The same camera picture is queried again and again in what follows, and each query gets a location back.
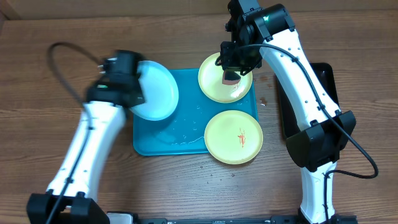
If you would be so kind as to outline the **red and green sponge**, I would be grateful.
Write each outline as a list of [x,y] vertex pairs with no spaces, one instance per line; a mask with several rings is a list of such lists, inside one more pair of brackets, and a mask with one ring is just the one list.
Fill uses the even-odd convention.
[[225,70],[223,72],[222,84],[224,85],[235,85],[239,83],[241,76],[236,72]]

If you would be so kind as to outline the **yellow-green plate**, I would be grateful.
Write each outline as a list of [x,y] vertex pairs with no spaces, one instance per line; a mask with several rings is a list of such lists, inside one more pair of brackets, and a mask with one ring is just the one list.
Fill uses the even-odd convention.
[[259,153],[262,129],[250,114],[238,110],[218,113],[205,128],[205,146],[210,154],[225,164],[244,164]]
[[211,100],[219,103],[232,103],[243,98],[251,88],[252,72],[241,76],[234,85],[223,84],[224,70],[221,66],[216,66],[216,59],[220,53],[215,53],[207,57],[200,66],[198,72],[198,83],[202,92]]

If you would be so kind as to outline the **light blue plate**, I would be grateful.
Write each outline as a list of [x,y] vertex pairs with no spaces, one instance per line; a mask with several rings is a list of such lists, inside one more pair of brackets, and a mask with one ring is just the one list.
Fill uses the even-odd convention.
[[139,83],[145,102],[133,106],[131,111],[149,121],[168,118],[175,111],[179,100],[174,76],[166,67],[150,60],[139,62],[138,71],[141,72]]

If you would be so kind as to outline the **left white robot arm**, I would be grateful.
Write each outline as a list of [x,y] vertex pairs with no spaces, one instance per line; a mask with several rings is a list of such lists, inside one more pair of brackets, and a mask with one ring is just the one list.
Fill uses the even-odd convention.
[[100,177],[114,140],[133,106],[142,104],[139,63],[144,57],[118,50],[104,61],[103,76],[87,91],[67,155],[43,194],[26,206],[31,223],[134,223],[128,212],[104,212],[97,203]]

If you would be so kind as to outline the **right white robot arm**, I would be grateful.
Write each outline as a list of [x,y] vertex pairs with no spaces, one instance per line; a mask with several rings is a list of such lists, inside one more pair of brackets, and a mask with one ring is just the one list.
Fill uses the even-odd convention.
[[221,43],[216,65],[226,79],[246,75],[266,61],[276,74],[280,94],[287,97],[290,113],[284,113],[284,128],[294,128],[286,147],[301,169],[303,223],[356,223],[335,213],[332,202],[333,174],[347,134],[356,120],[341,112],[328,95],[308,62],[295,24],[281,4],[263,8],[257,1],[230,1],[230,20],[225,25],[231,41]]

